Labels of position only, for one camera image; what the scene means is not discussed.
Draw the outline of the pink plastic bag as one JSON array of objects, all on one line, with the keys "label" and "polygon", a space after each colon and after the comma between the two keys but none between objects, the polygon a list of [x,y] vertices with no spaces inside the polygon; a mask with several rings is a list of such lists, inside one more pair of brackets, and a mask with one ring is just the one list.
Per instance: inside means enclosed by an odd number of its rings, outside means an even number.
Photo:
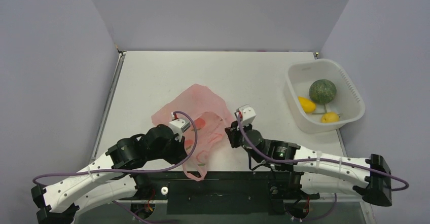
[{"label": "pink plastic bag", "polygon": [[193,84],[151,117],[154,125],[167,124],[172,112],[180,110],[189,115],[196,126],[198,141],[191,157],[182,165],[183,172],[194,181],[204,180],[208,158],[213,148],[226,137],[225,128],[235,121],[223,98],[203,85]]}]

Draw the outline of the yellow fake mango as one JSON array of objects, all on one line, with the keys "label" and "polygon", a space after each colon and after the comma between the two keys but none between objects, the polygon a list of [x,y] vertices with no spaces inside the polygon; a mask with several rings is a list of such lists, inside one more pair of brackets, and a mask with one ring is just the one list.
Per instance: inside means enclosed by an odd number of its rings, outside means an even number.
[{"label": "yellow fake mango", "polygon": [[305,113],[311,114],[316,110],[316,104],[312,100],[304,97],[298,97],[298,101]]}]

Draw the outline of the yellow fake pear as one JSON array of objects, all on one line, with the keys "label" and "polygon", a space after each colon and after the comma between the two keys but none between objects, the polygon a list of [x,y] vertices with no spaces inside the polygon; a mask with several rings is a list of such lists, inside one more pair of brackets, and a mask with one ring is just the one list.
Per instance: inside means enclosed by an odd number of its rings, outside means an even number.
[{"label": "yellow fake pear", "polygon": [[339,115],[333,111],[325,113],[322,115],[320,121],[322,123],[334,123],[339,121]]}]

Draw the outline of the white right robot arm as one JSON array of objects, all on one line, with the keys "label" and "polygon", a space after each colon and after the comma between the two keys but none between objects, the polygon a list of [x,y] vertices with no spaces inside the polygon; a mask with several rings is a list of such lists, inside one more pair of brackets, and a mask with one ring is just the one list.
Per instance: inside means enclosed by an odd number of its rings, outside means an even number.
[{"label": "white right robot arm", "polygon": [[369,204],[392,205],[391,169],[385,158],[348,158],[311,150],[302,145],[265,139],[252,125],[240,128],[237,121],[225,128],[232,148],[243,148],[260,165],[290,173],[286,183],[292,197],[302,194],[343,193]]}]

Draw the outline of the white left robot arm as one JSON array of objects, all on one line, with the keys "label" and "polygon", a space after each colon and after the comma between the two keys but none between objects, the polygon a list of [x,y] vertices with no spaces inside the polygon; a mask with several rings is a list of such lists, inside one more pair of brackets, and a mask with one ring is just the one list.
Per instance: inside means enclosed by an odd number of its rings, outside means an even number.
[{"label": "white left robot arm", "polygon": [[63,173],[64,179],[51,185],[36,177],[31,195],[38,223],[73,223],[78,215],[111,201],[148,197],[152,186],[142,167],[153,160],[164,160],[172,168],[182,165],[189,159],[184,148],[189,127],[186,120],[176,119],[120,139],[80,171]]}]

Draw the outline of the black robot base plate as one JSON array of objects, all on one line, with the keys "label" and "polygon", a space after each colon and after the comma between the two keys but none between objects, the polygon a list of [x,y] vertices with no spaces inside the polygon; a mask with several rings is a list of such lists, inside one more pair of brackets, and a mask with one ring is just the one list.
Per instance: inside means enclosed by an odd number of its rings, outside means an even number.
[{"label": "black robot base plate", "polygon": [[286,207],[304,212],[309,200],[319,194],[302,191],[299,177],[275,171],[210,171],[202,181],[179,171],[149,173],[138,177],[141,184],[134,204],[167,205],[167,214],[283,215]]}]

